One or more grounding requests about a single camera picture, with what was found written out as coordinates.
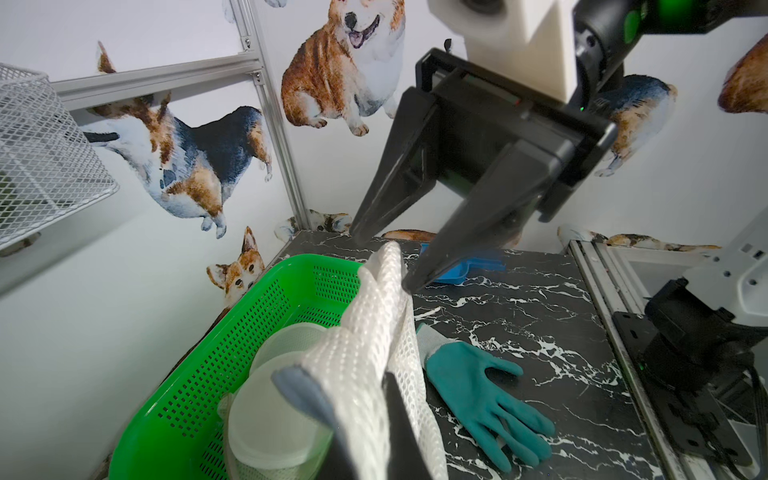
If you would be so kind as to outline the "green plastic basket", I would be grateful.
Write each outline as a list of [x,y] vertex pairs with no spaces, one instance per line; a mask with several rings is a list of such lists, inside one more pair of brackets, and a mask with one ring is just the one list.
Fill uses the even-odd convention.
[[294,323],[339,324],[359,290],[357,262],[301,254],[276,264],[192,349],[135,414],[112,456],[112,479],[224,479],[217,407],[254,356]]

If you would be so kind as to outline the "teal rubber glove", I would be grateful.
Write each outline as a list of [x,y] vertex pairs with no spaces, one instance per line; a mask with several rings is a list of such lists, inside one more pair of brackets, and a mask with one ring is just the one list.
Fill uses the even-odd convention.
[[445,337],[426,324],[417,328],[416,339],[430,384],[497,469],[512,469],[504,448],[530,467],[552,456],[547,439],[556,434],[554,423],[487,375],[493,369],[520,377],[519,365]]

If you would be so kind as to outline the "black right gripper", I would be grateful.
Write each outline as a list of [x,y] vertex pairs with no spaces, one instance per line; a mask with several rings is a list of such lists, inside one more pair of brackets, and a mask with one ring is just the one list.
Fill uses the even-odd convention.
[[542,195],[539,219],[553,220],[618,138],[616,124],[600,114],[439,49],[416,63],[415,78],[418,89],[401,98],[350,229],[356,242],[367,242],[437,178],[467,196],[404,277],[410,294],[504,243]]

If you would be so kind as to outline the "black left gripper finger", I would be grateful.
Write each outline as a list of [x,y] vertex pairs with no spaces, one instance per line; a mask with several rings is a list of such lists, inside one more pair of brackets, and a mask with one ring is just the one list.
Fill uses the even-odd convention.
[[[415,435],[403,403],[395,376],[387,372],[382,380],[390,420],[390,459],[386,478],[395,480],[431,479],[426,463],[418,447]],[[328,413],[323,423],[333,430],[333,440],[323,461],[324,479],[358,479],[354,471],[348,447],[351,443],[342,432],[339,422]]]

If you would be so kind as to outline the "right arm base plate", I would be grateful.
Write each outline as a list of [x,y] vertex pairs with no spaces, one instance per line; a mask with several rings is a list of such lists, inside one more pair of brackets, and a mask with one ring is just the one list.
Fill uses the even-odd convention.
[[615,312],[612,320],[638,374],[666,438],[679,453],[754,464],[742,440],[710,391],[690,390],[689,373],[677,365],[671,346],[647,317]]

